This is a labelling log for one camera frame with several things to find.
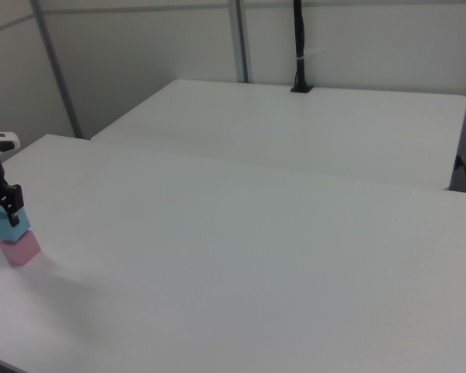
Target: table surface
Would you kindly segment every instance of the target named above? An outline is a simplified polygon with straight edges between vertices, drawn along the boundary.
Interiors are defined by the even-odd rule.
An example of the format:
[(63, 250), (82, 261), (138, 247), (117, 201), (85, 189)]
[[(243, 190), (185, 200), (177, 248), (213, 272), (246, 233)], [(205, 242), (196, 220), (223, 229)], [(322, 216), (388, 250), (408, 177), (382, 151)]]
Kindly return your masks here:
[(5, 163), (30, 372), (466, 372), (466, 194), (46, 136)]
[(446, 189), (466, 98), (177, 80), (94, 141)]

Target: white wall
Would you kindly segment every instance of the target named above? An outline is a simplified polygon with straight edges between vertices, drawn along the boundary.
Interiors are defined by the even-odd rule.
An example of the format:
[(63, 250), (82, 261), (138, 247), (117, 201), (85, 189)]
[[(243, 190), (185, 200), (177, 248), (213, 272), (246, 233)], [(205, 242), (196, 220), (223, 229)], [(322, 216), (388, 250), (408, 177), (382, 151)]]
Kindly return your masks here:
[(45, 134), (73, 135), (30, 3), (0, 1), (0, 29), (25, 16), (0, 30), (0, 131), (16, 132), (23, 148)]
[(41, 2), (86, 138), (176, 78), (238, 81), (227, 1), (163, 3), (98, 0), (72, 11), (73, 2)]
[[(253, 2), (245, 10), (252, 80), (293, 84), (293, 11)], [(466, 5), (308, 6), (304, 23), (306, 52), (321, 50), (306, 62), (310, 83), (466, 96)], [(466, 158), (466, 124), (461, 150)]]

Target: black pole mount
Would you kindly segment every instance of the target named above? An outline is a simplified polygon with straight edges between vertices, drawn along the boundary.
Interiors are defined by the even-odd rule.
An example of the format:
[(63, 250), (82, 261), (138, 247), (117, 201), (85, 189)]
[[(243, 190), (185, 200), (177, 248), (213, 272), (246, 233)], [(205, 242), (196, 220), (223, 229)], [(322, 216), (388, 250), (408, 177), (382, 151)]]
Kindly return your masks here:
[(305, 81), (304, 66), (304, 19), (302, 18), (302, 1), (294, 0), (294, 21), (295, 21), (295, 49), (297, 52), (297, 74), (295, 84), (291, 92), (307, 93), (312, 89)]

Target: pink cube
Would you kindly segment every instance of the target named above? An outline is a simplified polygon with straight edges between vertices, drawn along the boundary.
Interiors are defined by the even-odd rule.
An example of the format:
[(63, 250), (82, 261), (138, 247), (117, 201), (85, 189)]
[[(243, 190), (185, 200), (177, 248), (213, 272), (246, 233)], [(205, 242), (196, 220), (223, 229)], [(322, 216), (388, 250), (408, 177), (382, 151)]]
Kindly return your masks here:
[(0, 239), (0, 249), (14, 267), (28, 263), (41, 249), (33, 232), (27, 231), (17, 242)]

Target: stacked blocks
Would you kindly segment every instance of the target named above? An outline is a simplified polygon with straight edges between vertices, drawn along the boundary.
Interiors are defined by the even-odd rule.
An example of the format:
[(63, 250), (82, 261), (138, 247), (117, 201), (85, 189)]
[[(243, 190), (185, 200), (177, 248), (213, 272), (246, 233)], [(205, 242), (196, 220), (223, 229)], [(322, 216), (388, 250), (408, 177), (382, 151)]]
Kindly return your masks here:
[(10, 225), (7, 213), (0, 207), (0, 248), (12, 266), (23, 266), (40, 252), (40, 245), (33, 232), (24, 207), (18, 211), (19, 224)]

